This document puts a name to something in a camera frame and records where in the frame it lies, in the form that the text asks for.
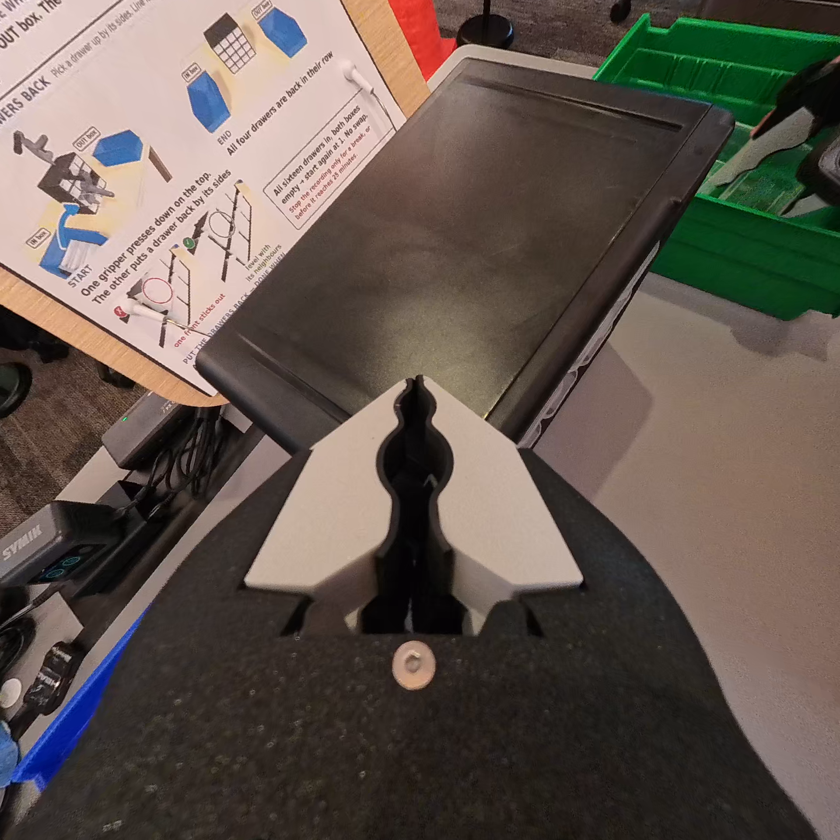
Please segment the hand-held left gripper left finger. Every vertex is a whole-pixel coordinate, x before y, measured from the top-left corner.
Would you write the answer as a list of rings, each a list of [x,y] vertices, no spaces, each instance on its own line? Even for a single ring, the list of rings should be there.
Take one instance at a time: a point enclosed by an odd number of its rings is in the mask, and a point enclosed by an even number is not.
[[[404,634],[418,560],[417,378],[311,447],[245,574],[301,598],[287,635]]]

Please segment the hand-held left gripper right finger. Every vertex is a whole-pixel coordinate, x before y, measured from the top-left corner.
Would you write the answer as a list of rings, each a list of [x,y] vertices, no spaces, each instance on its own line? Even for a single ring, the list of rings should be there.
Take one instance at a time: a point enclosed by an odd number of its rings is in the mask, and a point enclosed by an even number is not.
[[[579,587],[583,574],[524,453],[434,380],[420,376],[418,384],[443,460],[429,500],[435,573],[465,608],[467,634],[477,635],[498,603]]]

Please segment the green storage bin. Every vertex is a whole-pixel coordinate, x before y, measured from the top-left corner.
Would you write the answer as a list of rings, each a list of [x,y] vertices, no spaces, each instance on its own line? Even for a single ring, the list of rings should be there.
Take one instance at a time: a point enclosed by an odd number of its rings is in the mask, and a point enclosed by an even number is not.
[[[595,79],[706,102],[730,111],[734,130],[710,175],[749,141],[784,84],[838,57],[838,37],[680,17],[668,28],[643,15]],[[838,206],[787,217],[805,197],[795,174],[837,130],[780,150],[727,185],[703,185],[654,271],[672,280],[790,321],[839,312]]]

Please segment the black drawer cabinet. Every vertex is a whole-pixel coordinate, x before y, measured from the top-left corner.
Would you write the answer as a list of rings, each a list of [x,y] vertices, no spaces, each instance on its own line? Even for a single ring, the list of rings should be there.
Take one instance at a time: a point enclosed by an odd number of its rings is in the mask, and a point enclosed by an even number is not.
[[[196,369],[291,453],[416,375],[518,444],[733,127],[704,101],[462,59]]]

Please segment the blue storage bin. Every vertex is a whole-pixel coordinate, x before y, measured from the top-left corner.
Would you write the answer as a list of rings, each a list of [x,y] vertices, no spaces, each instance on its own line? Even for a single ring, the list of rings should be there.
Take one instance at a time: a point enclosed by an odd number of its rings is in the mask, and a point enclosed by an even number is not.
[[[42,792],[56,776],[88,728],[117,663],[147,612],[140,614],[14,769],[2,771],[5,786],[33,782],[38,792]]]

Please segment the black power brick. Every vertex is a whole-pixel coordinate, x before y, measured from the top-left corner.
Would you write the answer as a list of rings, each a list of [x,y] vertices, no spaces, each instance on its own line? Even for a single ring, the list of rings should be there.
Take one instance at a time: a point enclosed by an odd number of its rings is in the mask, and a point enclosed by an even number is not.
[[[195,412],[193,406],[147,392],[104,432],[102,446],[117,467],[137,469],[150,463]]]

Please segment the black power adapter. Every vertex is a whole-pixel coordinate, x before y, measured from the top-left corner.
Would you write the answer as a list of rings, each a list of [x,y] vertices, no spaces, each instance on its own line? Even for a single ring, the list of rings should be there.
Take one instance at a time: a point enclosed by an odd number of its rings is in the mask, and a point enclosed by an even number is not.
[[[55,500],[1,540],[1,586],[68,579],[114,547],[122,521],[107,505]]]

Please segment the small black device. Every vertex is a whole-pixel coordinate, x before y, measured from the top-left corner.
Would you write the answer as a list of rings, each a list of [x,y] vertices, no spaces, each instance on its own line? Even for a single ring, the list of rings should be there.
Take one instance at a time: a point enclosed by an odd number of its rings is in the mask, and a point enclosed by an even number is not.
[[[27,709],[37,717],[48,716],[58,709],[84,657],[84,649],[74,642],[53,644],[24,696]]]

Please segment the black round stand base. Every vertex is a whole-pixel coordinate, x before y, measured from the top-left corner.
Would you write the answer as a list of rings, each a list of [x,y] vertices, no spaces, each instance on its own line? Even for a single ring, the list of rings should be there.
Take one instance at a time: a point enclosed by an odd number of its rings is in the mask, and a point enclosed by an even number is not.
[[[482,11],[469,17],[458,29],[455,37],[457,47],[487,46],[493,49],[509,49],[515,39],[510,19],[494,13],[492,2],[484,1]]]

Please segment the orange plastic stand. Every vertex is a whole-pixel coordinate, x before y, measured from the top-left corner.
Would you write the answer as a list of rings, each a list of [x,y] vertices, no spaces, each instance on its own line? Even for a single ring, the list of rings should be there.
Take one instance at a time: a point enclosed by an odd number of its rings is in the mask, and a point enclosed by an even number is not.
[[[454,52],[453,38],[441,35],[433,1],[389,1],[416,63],[430,77]]]

